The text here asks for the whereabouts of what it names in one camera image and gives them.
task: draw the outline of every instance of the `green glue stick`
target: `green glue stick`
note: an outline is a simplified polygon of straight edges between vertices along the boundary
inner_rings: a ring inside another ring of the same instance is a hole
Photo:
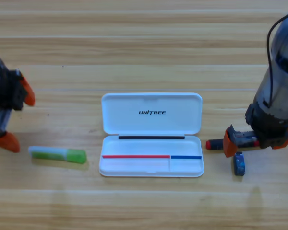
[[[79,164],[86,162],[86,152],[81,149],[30,146],[28,151],[32,158],[69,161]]]

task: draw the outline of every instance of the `blue line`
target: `blue line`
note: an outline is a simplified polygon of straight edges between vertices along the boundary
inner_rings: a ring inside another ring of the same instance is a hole
[[[201,156],[171,156],[171,159],[196,159],[201,160]]]

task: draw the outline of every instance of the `wood grain surface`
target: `wood grain surface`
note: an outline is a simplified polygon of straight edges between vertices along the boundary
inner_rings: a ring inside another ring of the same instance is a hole
[[[37,98],[9,122],[21,153],[0,149],[0,230],[288,230],[288,147],[246,152],[243,178],[204,149],[249,129],[266,34],[286,13],[288,0],[0,0],[0,55]],[[101,176],[107,92],[199,93],[203,176]],[[30,145],[89,162],[32,160]]]

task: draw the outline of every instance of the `robotic arm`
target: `robotic arm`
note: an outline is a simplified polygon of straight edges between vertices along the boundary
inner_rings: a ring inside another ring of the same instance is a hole
[[[34,106],[35,95],[19,70],[8,70],[0,59],[0,147],[19,152],[20,145],[12,133],[6,131],[12,110],[22,110],[23,103]]]
[[[272,30],[281,23],[269,49]],[[234,156],[238,147],[256,146],[264,149],[284,148],[288,144],[288,15],[271,28],[267,39],[269,68],[253,103],[245,113],[253,131],[237,132],[231,125],[225,132],[223,150]]]

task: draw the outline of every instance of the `marker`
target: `marker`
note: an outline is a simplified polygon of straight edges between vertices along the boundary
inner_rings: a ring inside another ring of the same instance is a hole
[[[86,162],[86,152],[81,149],[65,149],[46,146],[30,146],[28,149],[32,158],[69,161],[83,164]]]
[[[259,141],[254,141],[244,145],[239,145],[238,148],[250,148],[258,147],[260,145]],[[222,150],[223,149],[223,139],[208,140],[206,142],[206,149],[208,150]]]

